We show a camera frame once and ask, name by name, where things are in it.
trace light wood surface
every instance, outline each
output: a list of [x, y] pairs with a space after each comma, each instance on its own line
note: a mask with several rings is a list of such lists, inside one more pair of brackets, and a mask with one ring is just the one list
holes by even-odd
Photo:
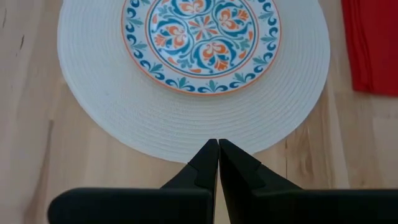
[[[340, 1], [320, 3], [331, 41], [325, 90], [299, 128], [255, 157], [306, 189], [398, 187], [398, 99], [351, 90]], [[57, 58], [61, 5], [0, 0], [2, 224], [46, 223], [51, 199], [70, 188], [160, 187], [184, 166], [126, 147], [82, 110]], [[221, 188], [215, 223], [229, 223]]]

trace wooden table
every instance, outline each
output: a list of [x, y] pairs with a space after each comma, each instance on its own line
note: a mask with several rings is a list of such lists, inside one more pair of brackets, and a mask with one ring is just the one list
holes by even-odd
[[[331, 41], [325, 89], [299, 128], [255, 157], [306, 189], [397, 187], [398, 99], [351, 90], [340, 1], [320, 3]], [[73, 187], [160, 187], [184, 166], [128, 148], [82, 110], [57, 58], [61, 5], [0, 0], [2, 224], [46, 223], [51, 199]], [[220, 187], [215, 219], [229, 223]]]

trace plate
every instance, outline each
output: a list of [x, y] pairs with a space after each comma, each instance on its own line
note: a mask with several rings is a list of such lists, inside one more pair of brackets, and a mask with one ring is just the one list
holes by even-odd
[[272, 65], [281, 38], [273, 1], [126, 0], [121, 22], [143, 73], [203, 96], [254, 83]]

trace plate center medallion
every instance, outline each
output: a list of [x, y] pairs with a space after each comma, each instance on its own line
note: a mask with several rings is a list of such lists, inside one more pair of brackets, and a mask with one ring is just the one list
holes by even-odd
[[155, 56], [181, 75], [222, 77], [241, 68], [258, 42], [245, 0], [159, 0], [149, 9], [146, 38]]

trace red napkin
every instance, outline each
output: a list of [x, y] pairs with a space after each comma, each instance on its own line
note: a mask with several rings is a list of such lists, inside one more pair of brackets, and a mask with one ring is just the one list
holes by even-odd
[[353, 88], [398, 96], [398, 0], [341, 0]]

